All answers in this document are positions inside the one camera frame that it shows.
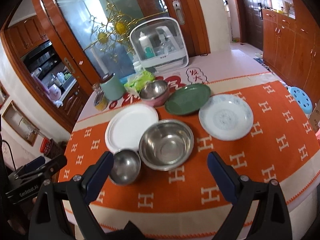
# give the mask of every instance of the screw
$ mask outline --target screw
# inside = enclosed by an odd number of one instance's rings
[[[79,181],[79,180],[81,180],[81,175],[79,175],[79,174],[74,175],[74,176],[73,176],[73,180],[74,180],[74,181]]]
[[[272,179],[272,180],[271,180],[271,184],[272,184],[273,186],[278,186],[279,182],[276,181],[275,179]]]
[[[241,176],[240,176],[240,179],[241,179],[242,181],[248,181],[248,180],[249,180],[249,177],[248,177],[247,175],[241,175]]]
[[[49,179],[45,179],[43,182],[43,185],[48,186],[50,184],[50,180]]]

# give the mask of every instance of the floral pattern plate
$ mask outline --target floral pattern plate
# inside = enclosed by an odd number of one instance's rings
[[[211,136],[222,141],[235,141],[250,132],[253,113],[239,97],[221,94],[211,97],[200,108],[199,120]]]

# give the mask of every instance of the orange table runner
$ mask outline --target orange table runner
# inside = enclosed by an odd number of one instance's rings
[[[277,179],[287,203],[305,190],[308,183],[290,177],[298,178],[296,173],[309,161],[312,163],[319,145],[308,119],[286,88],[275,81],[228,93],[240,96],[251,107],[254,115],[251,132],[237,141],[220,141],[201,127],[198,112],[173,116],[164,107],[158,108],[160,120],[178,119],[192,129],[195,138],[192,154],[182,166],[169,172],[153,171],[143,164],[137,182],[126,187],[116,186],[108,179],[91,205],[103,227],[121,229],[130,219],[143,233],[157,238],[214,234],[230,204],[207,168],[211,151],[217,151],[226,164],[252,180]],[[107,125],[105,122],[72,133],[66,150],[68,164],[60,172],[59,181],[83,174],[108,150],[104,142]],[[318,174],[319,170],[312,171],[312,179]],[[71,212],[68,203],[65,208]],[[251,211],[247,224],[253,216]]]

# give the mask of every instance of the large metal bowl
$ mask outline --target large metal bowl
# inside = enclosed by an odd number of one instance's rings
[[[162,106],[170,94],[168,83],[164,80],[154,80],[141,89],[139,96],[149,106]]]
[[[109,177],[116,185],[129,185],[138,177],[140,168],[141,160],[138,153],[123,149],[114,154],[114,165]]]
[[[169,171],[189,158],[193,144],[193,133],[185,123],[162,120],[150,126],[142,135],[139,154],[149,168]]]

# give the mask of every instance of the white plate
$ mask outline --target white plate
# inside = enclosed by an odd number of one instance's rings
[[[158,122],[157,111],[145,104],[128,106],[116,114],[108,124],[105,141],[110,152],[120,149],[138,151],[143,133]]]
[[[211,97],[200,108],[199,120],[211,136],[222,141],[234,141],[250,132],[253,113],[239,97],[221,94]]]

